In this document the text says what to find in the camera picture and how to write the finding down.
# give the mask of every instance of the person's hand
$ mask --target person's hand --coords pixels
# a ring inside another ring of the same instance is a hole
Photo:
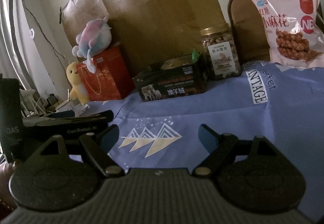
[[[17,206],[9,191],[9,180],[17,169],[19,162],[0,164],[0,204],[9,210],[14,210]]]

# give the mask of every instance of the gold jar lid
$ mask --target gold jar lid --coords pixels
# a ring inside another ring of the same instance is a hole
[[[210,28],[202,29],[202,30],[200,30],[200,34],[202,36],[207,36],[210,34],[224,32],[224,31],[228,31],[228,30],[229,30],[228,24],[224,23],[224,24],[218,25],[217,27],[210,27]]]

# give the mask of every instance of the blue logo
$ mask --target blue logo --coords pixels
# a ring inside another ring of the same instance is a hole
[[[260,0],[257,2],[257,6],[263,6],[264,5],[264,1],[263,0]]]

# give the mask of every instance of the red gift box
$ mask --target red gift box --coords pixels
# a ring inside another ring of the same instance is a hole
[[[85,64],[77,65],[91,101],[124,99],[135,88],[118,46],[93,57],[93,63],[95,74]]]

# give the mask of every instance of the pastel plush toy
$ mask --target pastel plush toy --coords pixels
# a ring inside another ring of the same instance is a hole
[[[67,66],[66,75],[67,79],[72,85],[70,98],[72,100],[78,98],[80,103],[84,106],[88,101],[90,101],[90,98],[88,92],[85,89],[85,86],[81,81],[80,74],[77,71],[77,64],[78,62],[72,62],[69,66]]]
[[[96,73],[96,66],[92,57],[103,52],[111,42],[108,17],[91,20],[86,24],[82,34],[77,35],[76,42],[79,46],[72,49],[74,56],[86,58],[86,66],[91,73]]]

